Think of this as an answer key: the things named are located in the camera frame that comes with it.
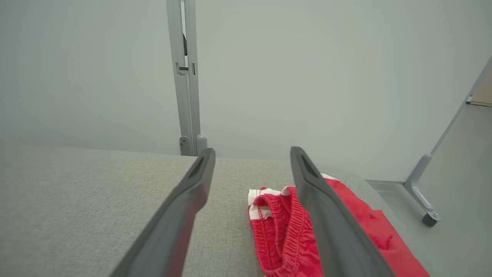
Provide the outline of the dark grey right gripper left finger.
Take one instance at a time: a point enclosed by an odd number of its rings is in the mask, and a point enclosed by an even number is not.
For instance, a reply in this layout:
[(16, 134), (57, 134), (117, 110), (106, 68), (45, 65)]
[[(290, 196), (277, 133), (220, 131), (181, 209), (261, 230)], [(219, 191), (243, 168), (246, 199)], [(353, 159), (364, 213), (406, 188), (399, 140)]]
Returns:
[(200, 209), (206, 205), (216, 164), (204, 149), (137, 237), (113, 277), (180, 277)]

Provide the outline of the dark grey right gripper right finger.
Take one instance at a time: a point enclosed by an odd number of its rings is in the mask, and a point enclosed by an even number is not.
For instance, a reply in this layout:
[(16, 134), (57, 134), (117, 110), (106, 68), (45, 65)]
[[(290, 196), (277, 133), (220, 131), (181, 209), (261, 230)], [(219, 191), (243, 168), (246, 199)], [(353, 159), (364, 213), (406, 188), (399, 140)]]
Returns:
[(290, 161), (300, 204), (309, 212), (326, 277), (393, 277), (370, 237), (301, 147)]

